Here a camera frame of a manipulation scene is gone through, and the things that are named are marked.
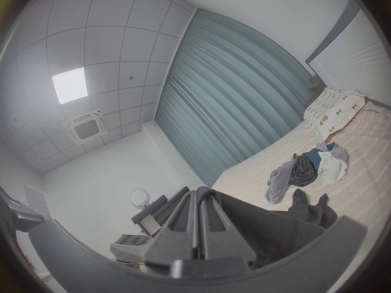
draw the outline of curtain fold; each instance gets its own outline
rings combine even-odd
[[[169,72],[155,120],[210,186],[225,169],[303,120],[312,97],[309,78],[260,32],[198,10]]]

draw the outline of pillowcase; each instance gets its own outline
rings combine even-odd
[[[339,91],[326,87],[304,112],[304,120],[321,141],[341,130],[364,106],[364,95],[354,90]]]

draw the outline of mattress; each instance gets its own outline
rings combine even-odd
[[[307,152],[320,142],[303,121],[289,134],[249,159],[224,171],[213,189],[253,205],[286,211],[292,204],[295,186],[290,186],[278,204],[266,201],[270,173],[290,161],[292,155]],[[342,277],[329,290],[334,292],[356,270],[377,240],[391,211],[391,111],[366,102],[342,130],[329,136],[349,154],[345,179],[333,186],[318,178],[301,189],[311,204],[327,193],[328,205],[339,215],[348,215],[368,228],[368,234]]]

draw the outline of white garment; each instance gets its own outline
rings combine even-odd
[[[322,175],[328,184],[332,186],[346,177],[348,165],[342,159],[335,158],[331,152],[318,152],[318,154],[321,158],[318,174]]]

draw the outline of air conditioner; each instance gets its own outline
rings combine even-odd
[[[76,145],[107,134],[101,109],[81,114],[63,122],[63,127]]]

